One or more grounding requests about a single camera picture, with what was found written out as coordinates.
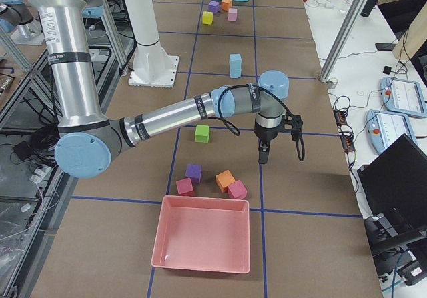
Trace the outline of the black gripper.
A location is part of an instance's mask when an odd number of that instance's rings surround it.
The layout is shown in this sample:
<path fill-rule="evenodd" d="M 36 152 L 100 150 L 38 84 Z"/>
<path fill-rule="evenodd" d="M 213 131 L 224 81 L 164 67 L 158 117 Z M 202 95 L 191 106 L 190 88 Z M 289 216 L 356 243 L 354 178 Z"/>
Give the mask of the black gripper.
<path fill-rule="evenodd" d="M 268 162 L 269 157 L 269 144 L 271 140 L 275 139 L 278 136 L 280 130 L 280 126 L 267 128 L 263 127 L 258 123 L 254 125 L 254 133 L 256 137 L 259 139 L 258 145 L 258 163 L 266 164 Z"/>

